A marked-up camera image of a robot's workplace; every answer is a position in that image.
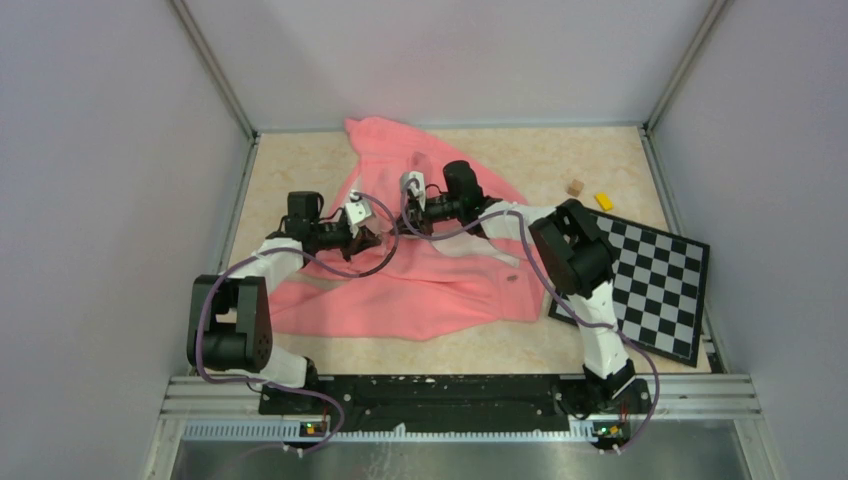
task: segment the wooden block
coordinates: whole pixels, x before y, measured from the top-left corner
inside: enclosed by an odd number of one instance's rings
[[[610,201],[609,197],[607,197],[606,193],[599,193],[595,195],[595,200],[598,201],[598,205],[601,206],[601,209],[605,212],[612,210],[612,201]]]
[[[580,192],[583,191],[583,182],[577,180],[576,178],[571,181],[571,185],[568,186],[567,192],[572,197],[577,197],[580,195]]]

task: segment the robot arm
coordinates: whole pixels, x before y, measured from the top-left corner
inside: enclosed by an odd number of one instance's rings
[[[362,227],[371,216],[367,200],[351,192],[338,221],[320,218],[323,199],[317,192],[292,192],[288,196],[288,214],[280,230],[272,232],[253,252],[256,259],[230,274],[212,298],[211,318],[203,332],[204,364],[219,371],[243,374],[300,388],[315,368],[309,359],[274,345],[268,295],[307,262],[304,252],[338,248],[345,259],[380,243],[379,238]],[[288,248],[263,255],[275,248]],[[189,317],[186,353],[195,365],[195,339],[200,312],[218,275],[201,275],[194,282]],[[218,321],[217,316],[236,312],[235,323]]]
[[[584,347],[583,369],[590,383],[599,387],[604,399],[615,399],[633,382],[635,369],[618,335],[612,302],[612,265],[617,253],[598,229],[588,211],[577,200],[557,207],[531,207],[483,195],[473,170],[465,161],[444,168],[447,192],[423,200],[423,192],[410,189],[407,212],[416,229],[426,234],[433,223],[457,219],[468,225],[481,217],[511,210],[524,219],[545,270],[556,289],[563,292],[577,316]],[[406,179],[418,179],[410,172]],[[521,239],[515,215],[496,215],[469,233],[488,239]]]

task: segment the white bracket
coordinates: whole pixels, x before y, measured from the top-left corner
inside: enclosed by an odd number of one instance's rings
[[[407,182],[412,179],[418,180],[418,186],[416,187],[413,183],[409,186],[409,190],[412,192],[412,196],[418,200],[418,204],[421,205],[421,209],[424,209],[424,202],[427,200],[427,186],[424,184],[424,174],[421,172],[411,171],[406,172],[400,177],[400,188],[406,186]]]
[[[359,192],[351,190],[348,194],[349,202],[345,203],[344,209],[347,215],[347,220],[350,222],[350,233],[353,236],[359,233],[359,227],[365,223],[365,220],[374,215],[371,210],[371,203],[362,198]]]

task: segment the small brown cube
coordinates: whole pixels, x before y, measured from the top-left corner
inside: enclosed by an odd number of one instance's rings
[[[568,186],[567,192],[572,197],[577,197],[580,195],[580,192],[583,191],[583,182],[577,180],[576,178],[571,181],[571,185]]]

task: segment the cable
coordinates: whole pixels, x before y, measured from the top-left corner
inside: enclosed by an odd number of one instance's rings
[[[339,208],[336,209],[335,212],[332,213],[332,215],[327,216],[327,217],[321,217],[318,220],[332,220],[332,219],[336,218],[336,214],[338,214],[342,210],[344,210],[344,207],[339,207]]]
[[[548,283],[547,279],[545,278],[545,274],[542,273],[542,269],[539,267],[539,264],[536,263],[536,260],[533,258],[533,251],[530,248],[530,243],[527,241],[527,234],[525,233],[526,229],[525,229],[525,225],[524,225],[524,215],[521,215],[520,213],[513,211],[513,210],[506,210],[506,211],[502,211],[502,212],[494,212],[494,213],[490,213],[490,214],[487,214],[487,215],[483,215],[482,217],[477,218],[477,220],[474,220],[473,222],[469,223],[468,225],[463,226],[461,229],[456,230],[454,232],[449,232],[449,233],[445,233],[445,234],[441,234],[441,235],[427,236],[427,235],[424,235],[423,233],[421,233],[420,231],[418,231],[412,225],[412,223],[409,221],[409,216],[406,213],[406,208],[405,208],[406,203],[407,203],[407,193],[406,192],[409,189],[409,186],[412,185],[413,183],[417,184],[418,180],[415,179],[415,178],[411,178],[411,179],[409,179],[409,181],[407,181],[403,185],[403,188],[401,188],[401,199],[400,199],[400,201],[401,201],[400,213],[401,213],[401,217],[403,218],[403,223],[406,225],[406,228],[408,228],[409,231],[413,235],[415,235],[418,238],[421,238],[421,239],[424,239],[424,240],[429,240],[429,241],[445,240],[445,239],[448,239],[448,238],[451,238],[451,237],[455,237],[455,236],[459,235],[460,233],[467,232],[469,229],[476,227],[480,223],[482,223],[486,220],[489,220],[491,218],[495,218],[495,217],[500,216],[500,215],[511,215],[513,217],[517,217],[518,218],[518,231],[519,231],[519,234],[521,235],[521,245],[522,245],[522,247],[524,247],[524,254],[527,256],[527,261],[530,262],[530,267],[536,273],[536,276],[539,278],[539,281],[542,282],[542,286],[545,287],[545,290],[547,290],[548,293],[551,294],[551,298],[554,299],[554,301],[557,303],[557,305],[562,307],[563,310],[565,310],[569,315],[571,315],[571,318],[573,318],[575,322],[577,322],[578,324],[580,324],[584,327],[587,327],[587,328],[612,328],[612,325],[609,325],[609,324],[606,324],[606,323],[603,323],[603,322],[590,323],[590,322],[583,320],[579,316],[577,316],[577,313],[575,313],[574,310],[571,307],[569,307],[568,304],[565,303],[565,301],[563,301],[562,297],[559,296],[556,289],[551,284]],[[616,333],[618,334],[619,338],[621,338],[621,341],[624,342],[625,345],[632,348],[634,351],[636,351],[636,353],[638,353],[639,355],[642,355],[642,357],[645,358],[645,360],[648,362],[648,365],[651,367],[651,373],[654,376],[654,398],[653,398],[653,401],[651,402],[651,407],[648,409],[647,415],[645,415],[645,420],[642,421],[642,424],[639,425],[639,428],[636,429],[636,432],[630,437],[630,440],[628,440],[627,443],[625,443],[624,445],[622,445],[621,447],[618,448],[618,452],[624,452],[625,450],[630,448],[630,445],[632,445],[636,440],[638,440],[643,435],[643,432],[645,431],[645,426],[648,424],[648,421],[650,421],[650,419],[654,416],[654,412],[657,409],[657,403],[659,402],[659,398],[660,398],[660,374],[659,374],[659,371],[657,370],[657,366],[654,363],[653,359],[651,359],[651,357],[648,356],[647,353],[645,353],[641,348],[637,347],[629,338],[627,338],[626,335],[624,335],[624,333],[622,333],[621,330],[616,330]]]
[[[562,400],[559,401],[559,406],[562,410],[576,418],[577,420],[588,420],[591,413],[577,413],[574,409],[571,408],[570,405],[565,401],[565,396],[563,396]]]
[[[310,255],[310,254],[308,254],[308,253],[306,253],[302,250],[298,250],[296,248],[289,248],[289,247],[269,248],[268,250],[259,252],[259,255],[260,256],[266,256],[266,255],[272,255],[274,253],[282,253],[282,252],[294,253],[294,254],[302,256],[303,258],[305,258],[305,259],[307,259],[311,262],[316,263],[317,265],[323,267],[324,269],[326,269],[329,272],[332,272],[336,275],[339,275],[339,276],[345,277],[345,278],[362,278],[362,277],[367,277],[369,275],[373,275],[373,274],[377,273],[378,271],[380,271],[383,267],[385,267],[389,263],[389,261],[392,259],[395,252],[397,251],[398,244],[400,243],[400,231],[399,231],[397,222],[394,221],[394,219],[393,219],[392,211],[389,209],[389,207],[386,206],[385,203],[381,202],[376,197],[368,195],[367,193],[359,192],[359,195],[361,195],[363,198],[370,200],[371,202],[374,202],[375,204],[377,204],[377,206],[380,207],[386,213],[386,216],[388,217],[389,221],[392,222],[392,231],[393,231],[394,236],[395,236],[395,243],[392,246],[392,249],[389,252],[389,254],[386,255],[383,258],[383,261],[381,261],[380,264],[377,265],[376,267],[374,267],[374,268],[372,268],[372,269],[370,269],[366,272],[363,272],[363,273],[343,272],[341,270],[337,270],[337,269],[331,267],[330,265],[327,265],[326,263],[322,262],[321,260],[318,260],[313,255]],[[268,385],[272,388],[276,388],[277,390],[280,390],[282,392],[295,393],[295,394],[298,394],[298,395],[306,395],[306,396],[309,396],[309,397],[319,398],[319,399],[324,400],[325,402],[328,402],[331,405],[333,405],[333,407],[335,407],[335,409],[339,412],[339,421],[336,423],[335,427],[330,431],[329,435],[325,436],[323,439],[321,439],[321,441],[319,441],[315,445],[312,445],[311,447],[309,447],[305,450],[301,450],[301,449],[295,450],[296,452],[299,452],[299,454],[306,455],[307,453],[312,453],[316,450],[323,448],[327,444],[327,442],[329,442],[330,439],[333,438],[336,435],[336,433],[339,432],[339,430],[341,430],[342,426],[344,425],[345,414],[344,414],[344,409],[339,404],[339,402],[337,402],[333,397],[330,397],[329,395],[325,395],[321,392],[315,392],[315,391],[312,391],[312,390],[306,390],[306,389],[302,389],[302,388],[286,387],[286,386],[280,385],[279,383],[276,383],[276,382],[267,381],[263,378],[250,377],[250,376],[232,376],[232,377],[212,376],[212,375],[209,374],[209,372],[206,371],[206,368],[204,368],[204,366],[203,366],[203,333],[206,330],[206,323],[209,321],[209,313],[212,310],[212,299],[215,297],[215,293],[218,292],[218,289],[224,283],[224,280],[226,280],[230,275],[232,275],[233,273],[238,271],[240,268],[244,267],[245,265],[249,265],[256,260],[257,260],[257,257],[253,256],[253,257],[248,257],[248,258],[241,260],[239,262],[236,262],[230,268],[226,269],[223,273],[221,273],[218,276],[218,278],[215,280],[215,283],[213,283],[212,287],[209,289],[209,293],[206,295],[206,298],[203,301],[203,307],[200,310],[200,319],[198,320],[198,325],[197,325],[197,337],[195,338],[195,341],[194,341],[194,349],[195,349],[194,360],[195,360],[196,370],[197,370],[197,373],[200,375],[200,377],[203,378],[205,381],[207,381],[209,383],[213,383],[213,384],[220,384],[220,383],[248,383],[248,384],[249,383],[264,383],[264,384],[266,384],[266,385]],[[247,450],[246,452],[243,452],[240,455],[238,455],[236,458],[234,458],[230,462],[226,463],[223,467],[219,468],[210,478],[217,477],[222,472],[231,468],[235,463],[243,460],[244,458],[246,458],[246,457],[248,457],[248,456],[250,456],[250,455],[252,455],[256,452],[266,450],[266,449],[269,449],[269,448],[279,448],[279,447],[280,447],[280,444],[271,443],[271,444],[260,445],[258,447]],[[284,445],[283,449],[288,450],[288,446]]]
[[[283,215],[282,217],[280,217],[280,226],[277,227],[278,232],[283,231],[283,222],[285,222],[287,218],[289,218],[288,215]]]

